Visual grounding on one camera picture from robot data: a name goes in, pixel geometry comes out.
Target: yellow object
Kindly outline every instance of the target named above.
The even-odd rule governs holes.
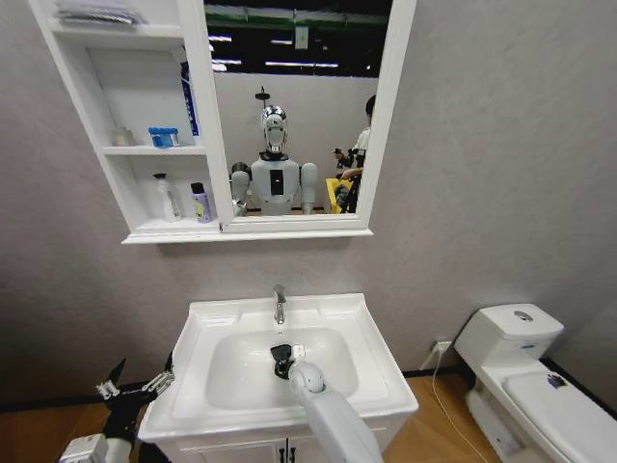
[[[340,214],[340,207],[336,203],[335,190],[339,185],[345,185],[347,188],[351,188],[351,181],[339,180],[337,178],[326,178],[326,190],[328,191],[328,201],[324,206],[326,212],[329,214]]]

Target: cable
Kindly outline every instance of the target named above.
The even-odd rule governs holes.
[[[454,421],[450,418],[448,413],[445,411],[445,407],[443,406],[442,400],[438,396],[437,389],[435,387],[435,378],[437,377],[437,370],[440,369],[440,364],[442,363],[443,353],[441,351],[438,351],[438,355],[439,355],[439,358],[437,359],[437,364],[435,365],[435,370],[433,371],[433,381],[432,381],[433,395],[435,396],[435,399],[437,400],[437,403],[439,403],[440,407],[442,408],[443,414],[445,415],[447,420],[450,422],[450,424],[452,424],[452,427],[454,428],[454,430],[456,432],[458,432],[459,436],[461,436],[463,438],[463,440],[465,442],[467,442],[467,444],[473,449],[473,451],[475,451],[478,454],[478,456],[480,457],[480,459],[484,463],[489,463],[488,460],[482,455],[482,453],[480,453],[480,451],[469,441],[469,439],[467,437],[465,437],[465,435],[461,432],[461,430],[458,428],[458,426],[456,424],[454,424]]]

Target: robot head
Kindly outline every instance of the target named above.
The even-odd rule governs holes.
[[[287,116],[280,106],[266,106],[261,113],[261,128],[268,152],[280,153],[287,140]]]

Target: white sink basin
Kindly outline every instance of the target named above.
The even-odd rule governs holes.
[[[363,418],[410,414],[417,402],[362,294],[288,297],[285,323],[274,299],[191,304],[174,349],[176,380],[148,407],[140,438],[156,441],[306,424],[270,348],[303,344],[326,384]]]
[[[228,410],[290,407],[297,404],[289,383],[274,374],[270,348],[303,344],[307,358],[319,365],[328,385],[345,396],[358,389],[358,375],[342,335],[330,328],[236,333],[223,338],[212,354],[205,396],[209,404]]]

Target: faucet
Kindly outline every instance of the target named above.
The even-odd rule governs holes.
[[[274,309],[274,319],[280,325],[285,322],[285,288],[282,285],[274,285],[274,298],[277,301],[277,307]]]

